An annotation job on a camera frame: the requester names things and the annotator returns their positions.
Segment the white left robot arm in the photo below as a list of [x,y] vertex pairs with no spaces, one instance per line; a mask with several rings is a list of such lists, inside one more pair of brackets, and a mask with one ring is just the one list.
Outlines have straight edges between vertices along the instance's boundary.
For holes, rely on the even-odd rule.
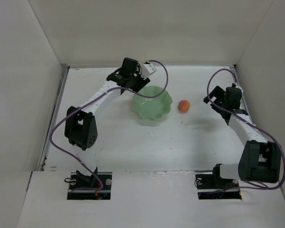
[[150,62],[140,63],[126,57],[122,66],[109,74],[103,86],[85,103],[76,114],[66,120],[64,135],[68,142],[85,151],[91,148],[98,137],[96,118],[126,89],[138,93],[156,71]]

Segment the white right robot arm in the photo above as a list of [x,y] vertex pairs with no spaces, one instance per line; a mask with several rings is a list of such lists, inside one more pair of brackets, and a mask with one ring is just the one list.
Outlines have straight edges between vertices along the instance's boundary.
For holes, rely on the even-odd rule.
[[249,114],[241,109],[242,89],[233,84],[225,90],[216,86],[203,99],[224,119],[236,133],[244,149],[238,164],[219,166],[220,174],[241,181],[276,183],[280,174],[281,152],[275,142],[270,142],[252,127]]

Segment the orange fake peach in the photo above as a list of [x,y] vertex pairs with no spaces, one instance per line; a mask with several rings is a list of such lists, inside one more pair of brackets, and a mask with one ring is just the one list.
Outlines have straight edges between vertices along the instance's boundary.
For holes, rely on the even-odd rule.
[[190,102],[188,100],[181,100],[178,104],[178,110],[182,113],[189,111]]

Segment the green scalloped fruit bowl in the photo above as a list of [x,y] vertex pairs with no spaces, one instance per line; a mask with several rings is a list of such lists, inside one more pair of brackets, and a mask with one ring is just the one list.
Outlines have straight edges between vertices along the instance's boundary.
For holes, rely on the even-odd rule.
[[145,98],[134,95],[131,108],[142,119],[159,120],[171,111],[172,97],[165,90],[156,98]]

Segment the left aluminium table rail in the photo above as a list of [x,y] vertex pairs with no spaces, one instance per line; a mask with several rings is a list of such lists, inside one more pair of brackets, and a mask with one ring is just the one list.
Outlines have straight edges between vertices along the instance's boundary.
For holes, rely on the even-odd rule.
[[49,135],[50,135],[52,129],[54,128],[55,123],[56,123],[57,114],[58,114],[59,107],[61,104],[61,99],[62,99],[63,91],[64,91],[65,84],[66,84],[67,75],[68,75],[69,68],[70,68],[70,66],[67,64],[61,64],[60,66],[62,68],[60,81],[59,81],[59,85],[58,85],[58,89],[57,89],[57,93],[56,93],[56,97],[55,97],[54,106],[53,106],[52,112],[51,112],[51,118],[50,118],[50,122],[48,125],[47,134],[46,134],[46,137],[44,139],[44,144],[41,147],[41,151],[40,151],[40,154],[38,157],[36,171],[43,171],[44,165],[45,165],[46,160],[47,160],[47,155],[48,155],[48,150],[49,150],[49,145],[50,145]]

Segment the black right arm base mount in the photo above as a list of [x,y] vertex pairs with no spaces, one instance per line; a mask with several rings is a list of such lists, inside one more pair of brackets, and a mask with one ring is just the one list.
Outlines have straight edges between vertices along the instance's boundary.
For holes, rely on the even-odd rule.
[[200,200],[241,200],[240,190],[232,188],[239,187],[237,180],[222,179],[212,174],[196,174],[194,181],[198,190]]

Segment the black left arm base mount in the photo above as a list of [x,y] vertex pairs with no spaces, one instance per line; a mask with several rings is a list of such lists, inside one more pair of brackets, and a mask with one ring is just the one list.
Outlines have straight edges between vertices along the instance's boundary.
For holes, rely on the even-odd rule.
[[95,171],[98,178],[103,184],[93,176],[88,176],[79,171],[72,172],[69,178],[64,182],[68,184],[68,200],[110,200],[112,187],[112,173]]

